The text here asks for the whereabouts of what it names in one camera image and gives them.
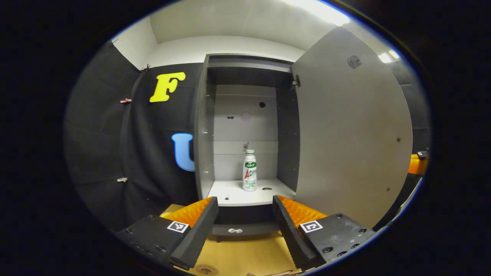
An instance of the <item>plastic bottle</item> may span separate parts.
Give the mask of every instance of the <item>plastic bottle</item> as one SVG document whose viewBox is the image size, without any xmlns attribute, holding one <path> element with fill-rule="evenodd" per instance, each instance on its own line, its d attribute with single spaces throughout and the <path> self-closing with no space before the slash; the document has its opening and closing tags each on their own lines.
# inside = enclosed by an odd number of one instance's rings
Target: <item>plastic bottle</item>
<svg viewBox="0 0 491 276">
<path fill-rule="evenodd" d="M 251 192 L 257 189 L 257 164 L 254 150 L 248 149 L 245 151 L 244 167 L 242 170 L 242 189 Z"/>
</svg>

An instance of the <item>wooden floor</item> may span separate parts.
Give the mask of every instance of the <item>wooden floor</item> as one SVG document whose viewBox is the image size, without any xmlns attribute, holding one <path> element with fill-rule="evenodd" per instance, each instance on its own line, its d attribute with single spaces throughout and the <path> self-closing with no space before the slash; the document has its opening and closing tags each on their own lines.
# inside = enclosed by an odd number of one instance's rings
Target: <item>wooden floor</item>
<svg viewBox="0 0 491 276">
<path fill-rule="evenodd" d="M 164 217 L 182 207 L 172 204 L 160 216 Z M 198 276 L 266 276 L 289 270 L 292 271 L 290 274 L 300 271 L 295 268 L 279 231 L 261 236 L 223 237 L 220 243 L 210 235 L 195 267 L 188 272 Z"/>
</svg>

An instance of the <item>cabinet shelf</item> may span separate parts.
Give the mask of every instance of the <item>cabinet shelf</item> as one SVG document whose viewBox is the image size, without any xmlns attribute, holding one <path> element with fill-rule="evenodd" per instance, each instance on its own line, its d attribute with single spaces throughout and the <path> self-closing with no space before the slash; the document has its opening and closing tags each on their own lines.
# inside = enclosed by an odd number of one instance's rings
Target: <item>cabinet shelf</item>
<svg viewBox="0 0 491 276">
<path fill-rule="evenodd" d="M 238 207 L 272 204 L 274 195 L 295 199 L 296 193 L 278 179 L 258 179 L 257 190 L 247 192 L 242 189 L 241 180 L 215 181 L 208 197 L 216 196 L 218 206 Z"/>
</svg>

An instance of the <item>open cabinet door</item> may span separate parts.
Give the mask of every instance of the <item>open cabinet door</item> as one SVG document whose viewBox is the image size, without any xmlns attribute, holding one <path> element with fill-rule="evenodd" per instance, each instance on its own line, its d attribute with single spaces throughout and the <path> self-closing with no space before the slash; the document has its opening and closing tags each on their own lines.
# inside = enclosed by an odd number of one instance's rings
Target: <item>open cabinet door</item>
<svg viewBox="0 0 491 276">
<path fill-rule="evenodd" d="M 349 65 L 352 56 L 358 67 Z M 399 84 L 342 27 L 305 52 L 292 72 L 300 79 L 296 201 L 375 226 L 398 196 L 411 158 L 411 119 Z"/>
</svg>

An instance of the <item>green label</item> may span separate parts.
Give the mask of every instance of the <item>green label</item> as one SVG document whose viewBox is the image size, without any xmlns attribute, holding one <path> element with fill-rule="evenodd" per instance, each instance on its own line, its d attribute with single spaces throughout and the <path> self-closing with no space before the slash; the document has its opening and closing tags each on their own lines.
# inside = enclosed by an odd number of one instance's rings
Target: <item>green label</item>
<svg viewBox="0 0 491 276">
<path fill-rule="evenodd" d="M 245 167 L 248 168 L 255 167 L 255 166 L 256 166 L 256 162 L 249 161 L 245 163 Z"/>
</svg>

